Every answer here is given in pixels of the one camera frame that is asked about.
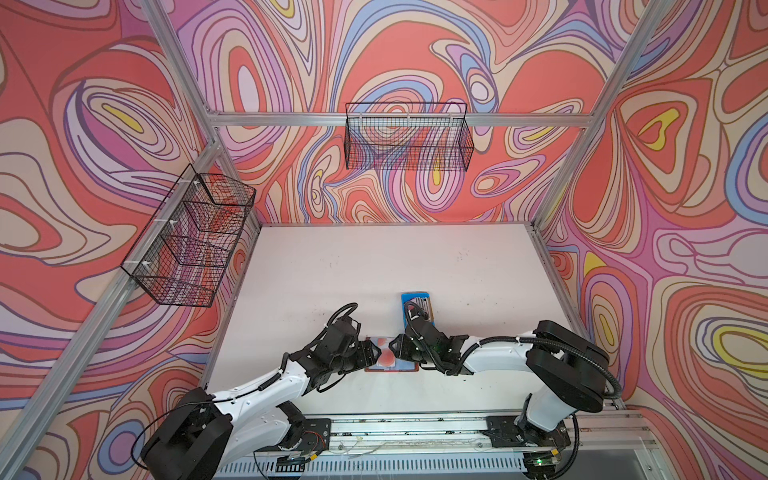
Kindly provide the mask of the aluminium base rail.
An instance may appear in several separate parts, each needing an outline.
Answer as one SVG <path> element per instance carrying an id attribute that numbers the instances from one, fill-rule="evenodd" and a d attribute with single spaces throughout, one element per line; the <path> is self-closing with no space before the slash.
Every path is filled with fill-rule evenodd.
<path id="1" fill-rule="evenodd" d="M 259 419 L 206 479 L 669 479 L 639 414 L 567 419 L 551 440 L 525 442 L 512 411 L 298 415 Z"/>

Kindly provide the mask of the stack of credit cards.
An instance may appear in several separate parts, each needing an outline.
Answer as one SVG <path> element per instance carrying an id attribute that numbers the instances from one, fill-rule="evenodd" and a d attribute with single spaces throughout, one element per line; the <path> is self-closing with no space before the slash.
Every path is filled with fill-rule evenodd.
<path id="1" fill-rule="evenodd" d="M 433 320 L 428 296 L 410 296 L 403 301 L 403 307 L 406 322 L 414 320 L 416 317 L 425 321 Z"/>

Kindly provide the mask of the red leather card holder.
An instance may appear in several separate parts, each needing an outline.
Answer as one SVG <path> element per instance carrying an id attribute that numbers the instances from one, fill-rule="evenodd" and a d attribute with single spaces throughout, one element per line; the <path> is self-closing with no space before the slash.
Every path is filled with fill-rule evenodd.
<path id="1" fill-rule="evenodd" d="M 395 356 L 389 347 L 393 337 L 369 337 L 369 340 L 380 350 L 381 354 L 374 365 L 364 369 L 365 372 L 411 373 L 419 370 L 416 363 L 402 360 Z"/>

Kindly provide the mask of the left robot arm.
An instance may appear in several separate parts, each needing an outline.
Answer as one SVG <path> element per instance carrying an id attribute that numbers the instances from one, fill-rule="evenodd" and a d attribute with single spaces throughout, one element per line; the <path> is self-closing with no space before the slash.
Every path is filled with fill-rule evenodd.
<path id="1" fill-rule="evenodd" d="M 376 364 L 380 349 L 360 336 L 350 302 L 336 310 L 321 332 L 271 372 L 216 393 L 198 387 L 159 415 L 137 436 L 131 459 L 155 479 L 211 479 L 245 454 L 304 437 L 304 416 L 295 400 L 323 393 L 347 375 Z"/>

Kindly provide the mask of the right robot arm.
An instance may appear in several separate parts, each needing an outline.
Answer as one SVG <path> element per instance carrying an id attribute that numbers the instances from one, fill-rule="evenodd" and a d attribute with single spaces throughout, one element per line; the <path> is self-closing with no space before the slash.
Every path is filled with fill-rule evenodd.
<path id="1" fill-rule="evenodd" d="M 499 417 L 487 419 L 484 434 L 496 448 L 568 446 L 566 418 L 579 412 L 599 413 L 605 401 L 623 393 L 608 368 L 609 355 L 551 320 L 541 320 L 532 333 L 524 335 L 449 336 L 414 301 L 404 303 L 404 313 L 405 330 L 389 343 L 397 359 L 446 377 L 516 371 L 531 373 L 542 382 L 506 424 Z"/>

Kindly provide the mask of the pink white credit card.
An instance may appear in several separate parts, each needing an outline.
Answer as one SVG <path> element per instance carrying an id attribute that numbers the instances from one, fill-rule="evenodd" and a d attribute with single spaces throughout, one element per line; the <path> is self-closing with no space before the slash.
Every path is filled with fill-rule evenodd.
<path id="1" fill-rule="evenodd" d="M 390 348 L 390 343 L 393 340 L 393 337 L 372 338 L 372 341 L 381 351 L 380 356 L 374 365 L 375 370 L 399 371 L 401 369 L 400 360 L 395 356 Z"/>

